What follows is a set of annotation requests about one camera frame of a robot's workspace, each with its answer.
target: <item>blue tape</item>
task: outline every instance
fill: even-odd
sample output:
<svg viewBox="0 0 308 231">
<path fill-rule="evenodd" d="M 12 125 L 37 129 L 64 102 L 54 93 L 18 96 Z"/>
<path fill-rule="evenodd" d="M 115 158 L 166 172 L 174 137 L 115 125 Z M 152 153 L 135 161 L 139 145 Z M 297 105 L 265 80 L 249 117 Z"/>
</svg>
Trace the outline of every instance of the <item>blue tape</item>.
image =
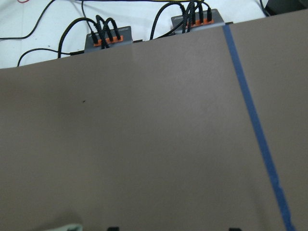
<svg viewBox="0 0 308 231">
<path fill-rule="evenodd" d="M 283 189 L 279 184 L 279 177 L 275 168 L 275 164 L 273 162 L 273 159 L 270 154 L 269 146 L 266 142 L 265 135 L 262 130 L 262 126 L 259 120 L 259 117 L 257 115 L 257 111 L 245 78 L 245 74 L 242 68 L 242 64 L 239 58 L 239 55 L 237 53 L 235 43 L 233 40 L 233 36 L 230 30 L 229 25 L 225 25 L 223 27 L 223 31 L 226 37 L 227 45 L 229 47 L 230 55 L 233 61 L 233 65 L 235 68 L 235 72 L 237 75 L 237 79 L 239 81 L 241 91 L 246 103 L 246 107 L 248 109 L 248 113 L 255 131 L 255 135 L 257 137 L 257 141 L 259 144 L 259 148 L 262 153 L 263 161 L 266 166 L 269 179 L 271 182 L 271 185 L 273 187 L 273 190 L 275 192 L 275 196 L 278 202 L 278 206 L 281 212 L 281 216 L 285 225 L 285 228 L 287 231 L 296 231 L 295 227 L 292 224 L 291 221 L 291 213 L 288 207 L 288 203 L 285 199 Z"/>
</svg>

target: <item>white surface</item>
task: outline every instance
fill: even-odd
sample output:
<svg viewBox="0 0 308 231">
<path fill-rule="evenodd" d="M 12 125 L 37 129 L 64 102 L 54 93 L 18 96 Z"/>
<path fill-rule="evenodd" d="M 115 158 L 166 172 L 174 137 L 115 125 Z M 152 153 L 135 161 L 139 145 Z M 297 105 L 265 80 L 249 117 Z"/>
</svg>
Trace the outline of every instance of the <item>white surface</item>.
<svg viewBox="0 0 308 231">
<path fill-rule="evenodd" d="M 42 10 L 50 0 L 30 0 L 21 4 L 16 0 L 0 1 L 0 37 L 21 37 L 34 27 Z M 258 0 L 207 0 L 211 8 L 217 8 L 225 22 L 243 22 L 264 17 Z M 148 40 L 153 20 L 166 2 L 98 2 L 84 3 L 86 16 L 95 20 L 99 14 L 106 19 L 115 19 L 118 27 L 131 26 L 134 40 Z M 171 28 L 170 18 L 180 14 L 178 6 L 163 11 L 158 20 L 155 35 L 157 37 Z M 23 40 L 0 40 L 0 68 L 14 67 L 19 57 L 33 48 L 58 50 L 59 40 L 67 26 L 76 18 L 82 17 L 81 2 L 74 0 L 56 0 L 43 15 L 32 36 Z M 85 37 L 89 33 L 85 22 L 75 25 L 63 44 L 63 52 L 84 49 Z M 34 51 L 26 55 L 21 65 L 55 59 L 56 53 Z"/>
</svg>

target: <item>orange port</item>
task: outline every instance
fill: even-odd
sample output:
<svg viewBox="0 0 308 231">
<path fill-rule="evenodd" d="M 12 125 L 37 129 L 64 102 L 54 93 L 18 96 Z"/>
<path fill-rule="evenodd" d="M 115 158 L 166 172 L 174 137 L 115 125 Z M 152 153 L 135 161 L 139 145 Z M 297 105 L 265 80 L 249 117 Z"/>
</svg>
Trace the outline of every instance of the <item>orange port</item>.
<svg viewBox="0 0 308 231">
<path fill-rule="evenodd" d="M 212 21 L 208 21 L 207 19 L 204 19 L 203 22 L 200 22 L 200 20 L 196 20 L 196 24 L 192 24 L 191 27 L 196 27 L 196 26 L 202 26 L 202 25 L 207 25 L 207 24 L 212 24 L 214 22 L 214 19 Z"/>
<path fill-rule="evenodd" d="M 110 41 L 109 38 L 106 38 L 106 42 L 107 42 L 108 44 L 116 43 L 116 42 L 123 42 L 123 35 L 121 35 L 120 40 L 118 40 L 116 36 L 114 36 L 113 38 L 114 38 L 113 41 Z M 101 39 L 98 40 L 98 43 L 95 43 L 95 44 L 94 44 L 95 47 L 98 47 L 98 46 L 101 46 L 101 45 L 102 45 L 102 40 L 101 40 Z"/>
</svg>

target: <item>electronic device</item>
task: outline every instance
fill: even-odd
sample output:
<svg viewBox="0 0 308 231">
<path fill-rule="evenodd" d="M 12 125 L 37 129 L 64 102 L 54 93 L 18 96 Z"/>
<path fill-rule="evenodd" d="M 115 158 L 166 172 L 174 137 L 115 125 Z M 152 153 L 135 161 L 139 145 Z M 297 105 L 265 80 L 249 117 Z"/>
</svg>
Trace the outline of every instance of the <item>electronic device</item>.
<svg viewBox="0 0 308 231">
<path fill-rule="evenodd" d="M 118 47 L 118 46 L 123 46 L 123 45 L 128 45 L 133 43 L 133 39 L 131 36 L 131 27 L 130 26 L 125 26 L 125 27 L 120 27 L 118 28 L 118 31 L 121 36 L 121 40 L 118 40 L 116 38 L 116 33 L 114 29 L 111 29 L 110 32 L 112 36 L 114 36 L 114 41 L 110 41 L 107 33 L 105 34 L 106 42 L 108 43 L 109 47 Z M 100 41 L 99 34 L 95 34 L 97 39 Z M 91 34 L 87 34 L 86 37 L 86 44 L 85 44 L 85 53 L 91 52 L 91 51 L 98 51 L 101 50 L 101 43 L 98 44 L 93 44 L 93 39 Z"/>
<path fill-rule="evenodd" d="M 308 8 L 308 0 L 269 0 L 265 10 L 270 15 L 276 15 L 306 8 Z"/>
<path fill-rule="evenodd" d="M 220 13 L 218 12 L 217 9 L 212 9 L 212 21 L 207 21 L 206 20 L 206 16 L 207 16 L 207 11 L 203 11 L 203 15 L 204 15 L 204 21 L 200 22 L 199 20 L 199 14 L 196 13 L 196 24 L 191 26 L 191 31 L 196 31 L 196 30 L 203 30 L 203 29 L 208 29 L 208 28 L 212 28 L 215 26 L 223 26 L 225 25 L 225 22 L 223 21 Z M 172 26 L 176 27 L 179 23 L 181 23 L 183 21 L 183 16 L 182 15 L 178 15 L 178 16 L 174 16 L 171 18 L 172 21 Z M 182 33 L 182 27 L 180 26 L 177 30 L 175 30 L 175 34 L 181 34 Z"/>
</svg>

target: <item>black cable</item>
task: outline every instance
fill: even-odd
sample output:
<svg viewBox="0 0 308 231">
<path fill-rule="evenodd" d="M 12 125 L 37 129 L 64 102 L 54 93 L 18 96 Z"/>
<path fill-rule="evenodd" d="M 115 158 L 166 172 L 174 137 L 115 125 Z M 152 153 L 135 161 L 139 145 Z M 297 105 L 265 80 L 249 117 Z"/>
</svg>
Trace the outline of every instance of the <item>black cable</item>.
<svg viewBox="0 0 308 231">
<path fill-rule="evenodd" d="M 76 23 L 81 22 L 81 21 L 91 22 L 95 26 L 95 28 L 98 29 L 96 23 L 92 19 L 89 19 L 89 18 L 78 18 L 78 19 L 75 19 L 74 21 L 72 21 L 71 24 L 68 25 L 68 27 L 66 28 L 66 30 L 64 31 L 64 33 L 61 36 L 61 39 L 60 39 L 60 42 L 59 42 L 59 49 L 58 49 L 58 58 L 61 58 L 62 45 L 63 45 L 63 42 L 64 42 L 66 35 L 68 34 L 68 32 L 73 28 L 73 26 Z"/>
<path fill-rule="evenodd" d="M 200 4 L 199 8 L 199 21 L 200 23 L 203 23 L 204 21 L 204 15 L 203 15 L 203 7 L 202 4 Z"/>
<path fill-rule="evenodd" d="M 0 38 L 0 40 L 8 40 L 8 39 L 25 39 L 29 36 L 31 36 L 33 34 L 33 32 L 35 31 L 35 29 L 38 27 L 38 24 L 43 16 L 43 14 L 45 13 L 45 11 L 48 9 L 48 7 L 54 2 L 55 0 L 51 0 L 48 5 L 45 7 L 45 9 L 43 10 L 43 12 L 40 14 L 39 16 L 39 19 L 37 20 L 37 23 L 35 24 L 34 28 L 32 29 L 32 31 L 26 35 L 26 36 L 23 36 L 23 37 L 8 37 L 8 38 Z"/>
<path fill-rule="evenodd" d="M 96 15 L 96 24 L 97 24 L 98 32 L 100 32 L 100 31 L 102 30 L 101 22 L 102 22 L 103 27 L 104 27 L 105 20 L 103 20 L 103 18 L 100 17 L 99 15 Z M 111 34 L 111 31 L 110 31 L 109 26 L 107 26 L 107 35 L 108 35 L 110 41 L 113 41 L 113 40 L 114 40 L 114 37 L 113 37 L 112 34 Z"/>
<path fill-rule="evenodd" d="M 167 7 L 169 7 L 171 5 L 179 5 L 180 9 L 182 11 L 182 16 L 184 16 L 185 8 L 184 8 L 184 6 L 180 2 L 169 2 L 169 3 L 165 4 L 162 8 L 160 8 L 160 10 L 158 11 L 158 13 L 157 13 L 157 15 L 156 15 L 156 17 L 154 19 L 152 30 L 151 30 L 151 35 L 150 35 L 150 40 L 152 40 L 153 37 L 154 37 L 154 32 L 155 32 L 156 24 L 157 24 L 157 21 L 158 21 L 158 18 L 160 16 L 160 14 L 163 12 L 164 9 L 166 9 Z"/>
<path fill-rule="evenodd" d="M 85 9 L 83 8 L 83 2 L 84 2 L 84 0 L 81 1 L 81 10 L 82 10 L 83 16 L 86 18 Z M 88 21 L 87 21 L 87 24 L 90 28 L 90 31 L 93 32 L 92 27 L 90 26 L 90 23 Z"/>
<path fill-rule="evenodd" d="M 190 31 L 190 27 L 191 27 L 191 23 L 192 23 L 192 16 L 193 16 L 193 12 L 195 11 L 195 7 L 194 7 L 194 0 L 191 0 L 188 3 L 188 6 L 186 8 L 185 14 L 183 16 L 183 25 L 182 25 L 182 33 L 185 33 L 186 31 L 186 25 L 187 25 L 187 19 L 189 19 L 189 23 L 187 26 L 187 32 Z"/>
<path fill-rule="evenodd" d="M 262 12 L 265 14 L 266 17 L 269 17 L 270 15 L 269 15 L 269 13 L 267 13 L 267 11 L 265 10 L 262 0 L 260 0 L 260 5 L 261 5 Z"/>
<path fill-rule="evenodd" d="M 112 26 L 113 26 L 114 31 L 115 31 L 116 38 L 117 38 L 118 40 L 121 40 L 120 33 L 119 33 L 118 29 L 117 29 L 116 22 L 115 22 L 115 20 L 114 20 L 113 18 L 107 18 L 106 21 L 104 22 L 104 26 L 103 26 L 103 29 L 102 29 L 101 37 L 102 37 L 102 38 L 105 38 L 105 33 L 106 33 L 106 31 L 107 31 L 108 23 L 109 23 L 109 22 L 112 23 Z M 106 48 L 109 48 L 109 46 L 108 46 L 106 40 L 105 40 L 105 39 L 102 39 L 102 49 L 104 49 L 105 47 L 106 47 Z"/>
<path fill-rule="evenodd" d="M 212 21 L 212 10 L 210 7 L 207 9 L 206 19 L 208 22 Z"/>
<path fill-rule="evenodd" d="M 17 66 L 20 65 L 20 62 L 22 60 L 22 58 L 26 55 L 26 54 L 29 54 L 30 52 L 33 52 L 33 51 L 52 51 L 52 52 L 55 52 L 55 53 L 58 53 L 58 51 L 55 51 L 55 50 L 52 50 L 52 49 L 48 49 L 48 48 L 35 48 L 35 49 L 31 49 L 31 50 L 28 50 L 26 51 L 25 53 L 23 53 L 19 60 L 18 60 L 18 64 Z M 71 52 L 71 53 L 64 53 L 64 52 L 61 52 L 61 54 L 67 54 L 67 55 L 77 55 L 77 54 L 83 54 L 84 51 L 75 51 L 75 52 Z"/>
<path fill-rule="evenodd" d="M 84 0 L 81 2 L 81 10 L 82 10 L 83 16 L 86 18 L 85 9 L 83 8 L 83 2 L 84 2 Z M 95 35 L 94 31 L 92 30 L 92 27 L 90 26 L 90 23 L 88 21 L 87 21 L 87 24 L 88 24 L 90 31 L 91 31 L 91 37 L 92 37 L 93 43 L 97 44 L 98 39 L 96 38 L 96 35 Z"/>
<path fill-rule="evenodd" d="M 181 25 L 183 24 L 183 21 L 180 22 L 179 24 L 177 24 L 172 30 L 168 31 L 167 33 L 157 37 L 157 39 L 160 39 L 160 38 L 164 38 L 164 37 L 168 37 L 170 36 L 171 34 L 173 34 L 174 31 L 176 31 Z"/>
<path fill-rule="evenodd" d="M 192 12 L 192 24 L 193 25 L 196 24 L 196 12 L 195 11 Z"/>
</svg>

